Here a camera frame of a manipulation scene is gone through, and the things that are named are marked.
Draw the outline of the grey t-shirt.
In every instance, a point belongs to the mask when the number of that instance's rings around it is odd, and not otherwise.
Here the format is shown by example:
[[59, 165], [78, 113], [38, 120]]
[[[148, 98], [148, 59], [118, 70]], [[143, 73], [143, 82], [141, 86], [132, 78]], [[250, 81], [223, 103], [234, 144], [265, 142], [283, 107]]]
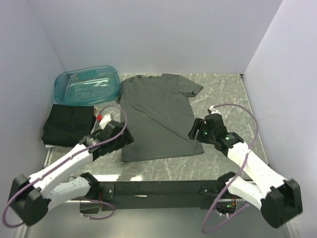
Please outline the grey t-shirt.
[[195, 120], [189, 98], [202, 89], [184, 76], [168, 73], [123, 80], [115, 101], [126, 112], [134, 142], [122, 149], [122, 161], [202, 154], [202, 144], [188, 136]]

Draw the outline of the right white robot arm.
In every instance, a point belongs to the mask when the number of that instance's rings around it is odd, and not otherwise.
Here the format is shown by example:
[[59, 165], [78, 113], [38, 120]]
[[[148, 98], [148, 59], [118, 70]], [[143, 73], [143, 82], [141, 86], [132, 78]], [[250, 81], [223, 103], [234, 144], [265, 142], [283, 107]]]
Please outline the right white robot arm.
[[244, 199], [257, 207], [273, 228], [279, 228], [302, 213], [300, 185], [271, 169], [237, 133], [228, 132], [221, 114], [210, 113], [203, 119], [196, 118], [188, 136], [213, 145], [252, 180], [249, 183], [235, 172], [222, 175], [218, 178], [217, 198], [235, 195]]

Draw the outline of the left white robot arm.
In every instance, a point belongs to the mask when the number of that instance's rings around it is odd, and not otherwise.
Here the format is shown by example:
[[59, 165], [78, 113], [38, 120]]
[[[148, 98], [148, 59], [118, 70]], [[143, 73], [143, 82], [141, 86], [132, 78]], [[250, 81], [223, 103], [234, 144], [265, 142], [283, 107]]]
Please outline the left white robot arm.
[[96, 203], [100, 207], [108, 206], [114, 212], [114, 206], [102, 200], [100, 182], [90, 173], [84, 173], [70, 182], [64, 180], [81, 166], [133, 141], [126, 123], [110, 120], [103, 129], [85, 136], [50, 166], [28, 177], [17, 176], [2, 213], [2, 223], [9, 228], [15, 227], [6, 220], [6, 213], [11, 208], [23, 224], [32, 226], [53, 208], [75, 198]]

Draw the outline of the teal plastic bin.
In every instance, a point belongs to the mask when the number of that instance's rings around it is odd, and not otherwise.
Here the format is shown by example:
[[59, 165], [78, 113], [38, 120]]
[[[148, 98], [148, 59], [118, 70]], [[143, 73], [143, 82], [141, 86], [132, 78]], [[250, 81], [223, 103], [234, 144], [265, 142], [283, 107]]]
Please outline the teal plastic bin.
[[113, 101], [120, 89], [119, 75], [112, 66], [73, 70], [54, 82], [54, 99], [67, 106], [90, 106]]

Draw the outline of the folded black t-shirt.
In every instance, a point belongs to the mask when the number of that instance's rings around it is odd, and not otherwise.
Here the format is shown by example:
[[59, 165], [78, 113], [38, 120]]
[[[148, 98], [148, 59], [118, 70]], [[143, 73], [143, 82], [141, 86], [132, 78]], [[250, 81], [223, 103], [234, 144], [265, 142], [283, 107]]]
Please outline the folded black t-shirt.
[[93, 106], [54, 104], [43, 127], [42, 142], [49, 146], [74, 147], [91, 133], [95, 122]]

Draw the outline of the black base beam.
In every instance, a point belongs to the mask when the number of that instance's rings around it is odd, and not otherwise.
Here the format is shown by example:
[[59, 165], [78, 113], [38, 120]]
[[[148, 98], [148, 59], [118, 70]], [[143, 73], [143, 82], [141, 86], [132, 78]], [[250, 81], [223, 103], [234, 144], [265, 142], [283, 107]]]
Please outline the black base beam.
[[208, 209], [223, 186], [218, 180], [104, 181], [83, 197], [115, 209]]

